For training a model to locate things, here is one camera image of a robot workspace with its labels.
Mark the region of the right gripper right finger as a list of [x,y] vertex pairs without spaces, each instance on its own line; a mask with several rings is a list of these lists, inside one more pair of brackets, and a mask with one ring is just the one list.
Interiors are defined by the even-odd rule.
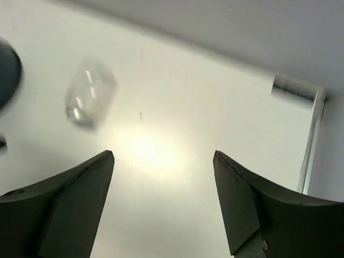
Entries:
[[282,187],[234,161],[213,157],[234,257],[343,257],[343,203]]

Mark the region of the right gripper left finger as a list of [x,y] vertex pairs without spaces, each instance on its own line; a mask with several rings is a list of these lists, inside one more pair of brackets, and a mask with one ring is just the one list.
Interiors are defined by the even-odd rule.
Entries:
[[114,168],[105,150],[1,196],[1,257],[90,257]]

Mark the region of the clear bottle with silver cap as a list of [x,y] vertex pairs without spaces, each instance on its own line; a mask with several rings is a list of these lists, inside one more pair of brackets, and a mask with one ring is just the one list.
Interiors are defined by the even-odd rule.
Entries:
[[106,117],[116,88],[109,64],[93,56],[83,58],[64,98],[67,118],[78,127],[96,129]]

